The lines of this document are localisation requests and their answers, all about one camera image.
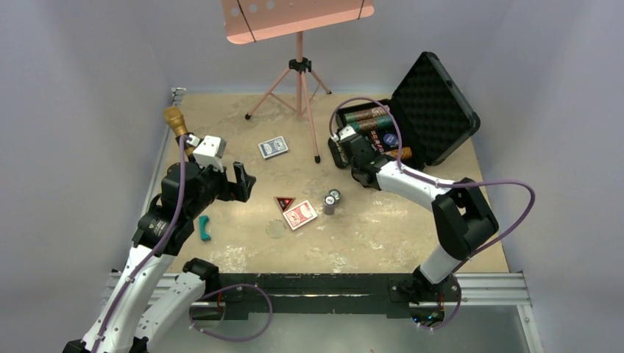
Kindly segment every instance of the red triangle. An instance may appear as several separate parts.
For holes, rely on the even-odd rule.
[[[277,206],[280,207],[280,210],[284,212],[293,204],[294,197],[275,196],[275,201],[277,202]]]

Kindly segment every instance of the black case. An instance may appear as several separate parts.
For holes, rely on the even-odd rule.
[[[389,106],[397,120],[403,146],[409,146],[412,150],[412,158],[404,160],[404,164],[415,169],[444,162],[481,125],[477,113],[472,110],[440,59],[427,51],[420,54],[392,97],[380,102]],[[344,127],[345,113],[376,106],[374,103],[366,103],[342,108],[338,111],[338,125]],[[348,162],[339,155],[339,147],[332,140],[328,143],[336,166],[348,166]]]

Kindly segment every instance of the music stand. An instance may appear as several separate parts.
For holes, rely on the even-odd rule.
[[[234,44],[255,43],[259,40],[281,35],[296,34],[297,57],[288,61],[288,67],[252,109],[245,114],[245,119],[249,120],[268,96],[274,97],[279,103],[292,109],[297,117],[302,116],[303,112],[307,111],[314,147],[314,161],[320,163],[321,157],[316,143],[316,131],[310,103],[319,86],[323,87],[326,94],[332,92],[319,75],[312,70],[312,62],[303,56],[303,32],[308,29],[369,17],[375,11],[372,0],[221,0],[221,5],[225,18],[226,36]],[[297,72],[297,108],[293,108],[273,93],[273,90],[291,70]],[[319,83],[312,97],[308,91],[306,71],[312,74],[312,77]],[[305,95],[304,110],[302,110],[302,92]]]

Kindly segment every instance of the beige table surface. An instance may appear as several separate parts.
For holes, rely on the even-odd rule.
[[[312,108],[322,158],[317,165],[307,119],[295,117],[273,98],[269,97],[246,121],[245,112],[258,95],[187,94],[180,109],[189,130],[227,141],[224,165],[230,167],[230,180],[234,180],[232,162],[237,160],[258,181],[247,203],[217,201],[206,209],[212,240],[199,239],[196,222],[195,233],[169,271],[180,272],[193,257],[211,261],[221,272],[283,273],[412,272],[426,260],[438,243],[432,214],[400,196],[362,188],[348,169],[337,169],[333,163],[327,147],[329,117],[351,96],[321,94],[314,98]],[[281,97],[294,105],[294,95]],[[290,151],[264,160],[258,144],[277,136],[284,136]],[[165,158],[165,167],[178,161],[173,139]],[[481,180],[470,141],[441,165],[428,167],[425,172],[444,179]],[[342,192],[342,200],[334,215],[324,215],[322,197],[332,188]],[[274,219],[283,220],[275,196],[295,197],[295,203],[308,200],[319,217],[296,231],[288,229],[281,239],[270,238],[266,225]],[[484,251],[461,271],[507,272],[501,246]]]

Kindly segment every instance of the gold microphone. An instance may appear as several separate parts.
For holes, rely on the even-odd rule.
[[[167,125],[171,128],[171,130],[176,135],[176,138],[179,138],[182,135],[188,135],[188,129],[186,128],[186,123],[184,122],[184,115],[180,112],[178,107],[169,107],[165,109],[164,112],[165,121]],[[191,146],[185,150],[187,156],[191,156],[195,147]]]

